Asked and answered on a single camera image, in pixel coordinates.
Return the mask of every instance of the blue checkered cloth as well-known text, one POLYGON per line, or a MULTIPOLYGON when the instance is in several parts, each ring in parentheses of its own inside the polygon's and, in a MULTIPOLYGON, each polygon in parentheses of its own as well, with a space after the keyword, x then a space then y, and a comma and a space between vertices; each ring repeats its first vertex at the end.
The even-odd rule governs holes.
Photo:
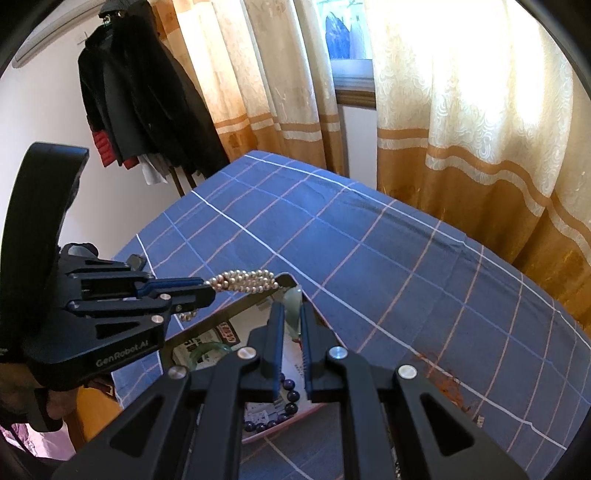
MULTIPOLYGON (((289 272, 349 349, 415 365, 542 479, 590 405, 590 340, 561 305, 465 234, 360 183, 253 151, 184 196, 117 256, 156 277, 289 272)), ((192 323, 239 294, 220 293, 192 323)), ((162 367, 115 372, 123 406, 162 367)), ((342 477, 337 407, 242 449, 243 480, 342 477)))

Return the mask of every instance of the white wall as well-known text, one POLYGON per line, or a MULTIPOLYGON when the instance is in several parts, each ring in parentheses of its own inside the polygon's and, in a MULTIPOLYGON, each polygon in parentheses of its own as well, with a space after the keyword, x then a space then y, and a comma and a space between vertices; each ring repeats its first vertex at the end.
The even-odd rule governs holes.
POLYGON ((369 108, 339 105, 340 127, 349 163, 349 176, 370 188, 376 186, 378 117, 369 108))
POLYGON ((86 147, 90 158, 60 243, 93 242, 102 257, 110 258, 178 194, 172 182, 147 186, 140 166, 128 171, 116 163, 103 168, 100 162, 86 122, 77 68, 83 48, 77 42, 99 24, 98 17, 86 21, 24 67, 9 67, 0 79, 0 225, 3 229, 18 168, 33 142, 86 147))

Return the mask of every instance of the pearl necklace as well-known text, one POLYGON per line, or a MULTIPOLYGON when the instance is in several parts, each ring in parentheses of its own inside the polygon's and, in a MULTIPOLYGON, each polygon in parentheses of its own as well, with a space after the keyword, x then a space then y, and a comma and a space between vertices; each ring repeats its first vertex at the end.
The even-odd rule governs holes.
MULTIPOLYGON (((242 293, 263 293, 265 290, 276 290, 279 284, 275 281, 275 275, 268 270, 247 272, 246 270, 230 270, 221 275, 210 278, 205 285, 211 286, 216 292, 239 291, 242 293)), ((197 310, 181 313, 178 318, 181 322, 190 322, 197 316, 197 310)))

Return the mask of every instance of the white cloth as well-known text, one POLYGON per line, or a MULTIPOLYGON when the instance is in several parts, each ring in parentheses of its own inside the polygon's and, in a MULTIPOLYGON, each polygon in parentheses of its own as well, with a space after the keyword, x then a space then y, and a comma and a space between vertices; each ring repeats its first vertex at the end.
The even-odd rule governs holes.
POLYGON ((138 155, 139 164, 142 165, 142 172, 148 185, 157 183, 168 183, 168 162, 160 153, 148 153, 138 155))

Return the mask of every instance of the orange striped curtain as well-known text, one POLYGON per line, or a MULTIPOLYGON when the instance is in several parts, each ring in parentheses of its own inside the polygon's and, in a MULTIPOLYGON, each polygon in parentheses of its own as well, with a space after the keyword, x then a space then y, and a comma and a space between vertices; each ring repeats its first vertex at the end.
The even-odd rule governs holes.
POLYGON ((230 160, 279 153, 345 173, 335 89, 312 0, 154 0, 230 160))
POLYGON ((563 53, 514 0, 365 6, 378 189, 483 243, 591 331, 591 101, 563 53))

